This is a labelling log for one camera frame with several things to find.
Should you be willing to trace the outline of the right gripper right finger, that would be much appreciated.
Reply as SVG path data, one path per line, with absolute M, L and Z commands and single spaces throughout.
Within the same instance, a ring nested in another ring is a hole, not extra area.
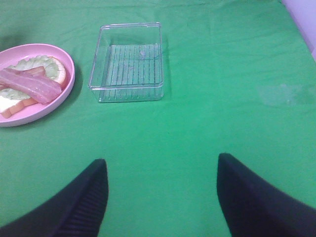
M 277 189 L 228 153 L 218 158 L 218 200 L 234 237 L 314 237 L 316 210 Z

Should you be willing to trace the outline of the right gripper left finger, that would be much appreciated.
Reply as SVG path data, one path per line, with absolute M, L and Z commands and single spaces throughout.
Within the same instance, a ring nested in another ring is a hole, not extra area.
M 1 227 L 2 237 L 96 237 L 109 195 L 107 165 L 94 160 L 52 198 Z

